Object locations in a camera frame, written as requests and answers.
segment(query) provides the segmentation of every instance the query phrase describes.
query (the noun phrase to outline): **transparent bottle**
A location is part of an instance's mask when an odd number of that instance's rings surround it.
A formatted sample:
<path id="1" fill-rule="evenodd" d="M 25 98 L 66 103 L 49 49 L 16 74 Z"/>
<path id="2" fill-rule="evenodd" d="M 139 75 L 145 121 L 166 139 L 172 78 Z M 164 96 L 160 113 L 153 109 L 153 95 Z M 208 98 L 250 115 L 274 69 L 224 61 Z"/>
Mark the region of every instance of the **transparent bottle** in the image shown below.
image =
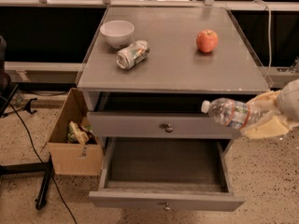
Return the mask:
<path id="1" fill-rule="evenodd" d="M 149 43 L 143 40 L 138 40 L 132 43 L 129 47 L 118 51 L 116 62 L 121 69 L 129 70 L 134 65 L 144 60 L 149 52 Z"/>
<path id="2" fill-rule="evenodd" d="M 264 115 L 264 112 L 255 110 L 253 105 L 228 98 L 204 101 L 201 110 L 217 123 L 238 130 L 256 123 Z"/>

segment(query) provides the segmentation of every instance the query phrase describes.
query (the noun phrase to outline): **gray table surface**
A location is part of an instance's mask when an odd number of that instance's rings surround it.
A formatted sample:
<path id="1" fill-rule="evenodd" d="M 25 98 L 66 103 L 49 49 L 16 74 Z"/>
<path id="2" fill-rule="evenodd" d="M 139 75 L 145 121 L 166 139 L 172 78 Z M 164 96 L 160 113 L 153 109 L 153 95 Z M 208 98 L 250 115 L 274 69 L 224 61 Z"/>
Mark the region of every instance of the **gray table surface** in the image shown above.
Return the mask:
<path id="1" fill-rule="evenodd" d="M 118 50 L 99 34 L 78 84 L 82 90 L 238 94 L 269 90 L 225 9 L 110 7 L 103 22 L 113 20 L 130 21 L 135 40 L 149 42 L 149 56 L 131 70 L 121 70 Z M 219 45 L 210 53 L 196 47 L 196 36 L 204 29 L 219 36 Z"/>

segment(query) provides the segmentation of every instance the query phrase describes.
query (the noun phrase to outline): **gray cabinet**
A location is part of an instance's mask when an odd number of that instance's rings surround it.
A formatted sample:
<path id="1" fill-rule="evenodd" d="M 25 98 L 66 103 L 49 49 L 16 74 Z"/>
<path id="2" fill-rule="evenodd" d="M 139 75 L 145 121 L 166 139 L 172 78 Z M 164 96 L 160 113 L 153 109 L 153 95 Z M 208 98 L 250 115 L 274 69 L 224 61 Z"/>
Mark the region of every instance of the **gray cabinet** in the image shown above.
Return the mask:
<path id="1" fill-rule="evenodd" d="M 234 211 L 244 199 L 234 196 L 225 153 L 239 132 L 216 124 L 200 106 L 219 97 L 248 100 L 268 86 L 230 17 L 219 8 L 110 7 L 103 22 L 111 20 L 133 23 L 135 39 L 147 40 L 150 53 L 123 71 L 100 35 L 93 44 L 78 84 L 93 130 L 105 141 L 91 201 Z M 202 54 L 194 42 L 207 27 L 221 42 Z"/>

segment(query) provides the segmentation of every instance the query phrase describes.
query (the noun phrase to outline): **drawer knob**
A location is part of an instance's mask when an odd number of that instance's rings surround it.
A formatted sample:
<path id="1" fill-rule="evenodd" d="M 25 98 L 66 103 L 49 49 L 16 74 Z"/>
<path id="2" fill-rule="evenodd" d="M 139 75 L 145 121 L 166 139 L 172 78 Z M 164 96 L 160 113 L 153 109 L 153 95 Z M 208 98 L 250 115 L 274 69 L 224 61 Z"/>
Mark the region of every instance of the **drawer knob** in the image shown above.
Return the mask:
<path id="1" fill-rule="evenodd" d="M 171 133 L 174 131 L 174 129 L 171 127 L 170 124 L 166 124 L 165 125 L 165 131 L 168 132 L 168 133 Z"/>
<path id="2" fill-rule="evenodd" d="M 165 204 L 165 208 L 164 208 L 164 211 L 171 211 L 171 208 L 169 207 L 169 203 L 166 203 Z"/>

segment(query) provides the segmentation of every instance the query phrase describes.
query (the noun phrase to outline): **closed drawer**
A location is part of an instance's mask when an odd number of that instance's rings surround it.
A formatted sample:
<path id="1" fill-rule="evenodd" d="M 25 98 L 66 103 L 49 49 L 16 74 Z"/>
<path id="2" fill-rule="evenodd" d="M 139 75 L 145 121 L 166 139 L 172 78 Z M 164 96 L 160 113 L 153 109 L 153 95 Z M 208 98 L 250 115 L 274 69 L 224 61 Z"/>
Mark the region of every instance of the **closed drawer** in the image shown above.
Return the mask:
<path id="1" fill-rule="evenodd" d="M 239 131 L 201 114 L 89 112 L 93 131 L 104 137 L 224 138 Z"/>
<path id="2" fill-rule="evenodd" d="M 107 144 L 97 206 L 234 211 L 222 150 L 227 140 L 113 138 Z"/>

